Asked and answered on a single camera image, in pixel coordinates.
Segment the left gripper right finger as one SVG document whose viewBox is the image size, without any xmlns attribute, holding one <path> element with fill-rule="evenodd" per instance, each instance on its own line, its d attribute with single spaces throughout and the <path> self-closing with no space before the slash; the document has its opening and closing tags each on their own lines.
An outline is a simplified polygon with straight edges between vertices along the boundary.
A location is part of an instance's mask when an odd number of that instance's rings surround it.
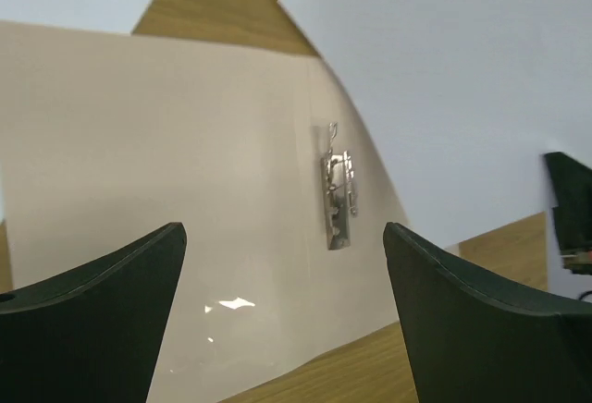
<svg viewBox="0 0 592 403">
<path fill-rule="evenodd" d="M 590 401 L 590 303 L 497 275 L 401 224 L 386 224 L 383 243 L 419 401 Z"/>
</svg>

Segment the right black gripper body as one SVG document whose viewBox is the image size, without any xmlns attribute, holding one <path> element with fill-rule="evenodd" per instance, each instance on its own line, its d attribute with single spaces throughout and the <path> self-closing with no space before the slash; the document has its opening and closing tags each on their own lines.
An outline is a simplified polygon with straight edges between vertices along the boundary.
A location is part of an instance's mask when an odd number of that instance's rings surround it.
<svg viewBox="0 0 592 403">
<path fill-rule="evenodd" d="M 544 154 L 556 200 L 552 208 L 561 264 L 576 275 L 591 275 L 591 168 L 562 152 Z"/>
</svg>

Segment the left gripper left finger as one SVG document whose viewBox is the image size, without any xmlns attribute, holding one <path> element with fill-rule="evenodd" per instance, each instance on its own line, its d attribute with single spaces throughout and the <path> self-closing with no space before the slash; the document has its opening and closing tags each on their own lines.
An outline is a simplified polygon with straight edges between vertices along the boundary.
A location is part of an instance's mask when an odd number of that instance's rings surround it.
<svg viewBox="0 0 592 403">
<path fill-rule="evenodd" d="M 169 223 L 1 296 L 4 402 L 144 402 L 187 246 Z"/>
</svg>

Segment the tan paper folder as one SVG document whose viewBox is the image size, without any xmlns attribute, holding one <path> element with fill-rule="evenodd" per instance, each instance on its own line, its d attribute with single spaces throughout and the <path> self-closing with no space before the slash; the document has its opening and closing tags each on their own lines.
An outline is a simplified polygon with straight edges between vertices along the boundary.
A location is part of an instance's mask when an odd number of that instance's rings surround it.
<svg viewBox="0 0 592 403">
<path fill-rule="evenodd" d="M 342 250 L 321 189 L 331 122 L 358 189 Z M 185 226 L 153 402 L 217 402 L 398 319 L 382 233 L 403 213 L 316 58 L 3 23 L 1 172 L 18 287 Z"/>
</svg>

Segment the metal folder clip mechanism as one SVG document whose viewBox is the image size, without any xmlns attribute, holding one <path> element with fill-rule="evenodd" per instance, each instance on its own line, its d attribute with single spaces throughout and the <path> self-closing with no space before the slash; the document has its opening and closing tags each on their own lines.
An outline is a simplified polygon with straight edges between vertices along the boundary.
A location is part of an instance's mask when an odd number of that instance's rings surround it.
<svg viewBox="0 0 592 403">
<path fill-rule="evenodd" d="M 327 234 L 327 249 L 342 250 L 351 245 L 350 219 L 358 216 L 358 189 L 352 154 L 336 153 L 334 140 L 338 123 L 328 125 L 327 150 L 320 158 L 321 189 Z"/>
</svg>

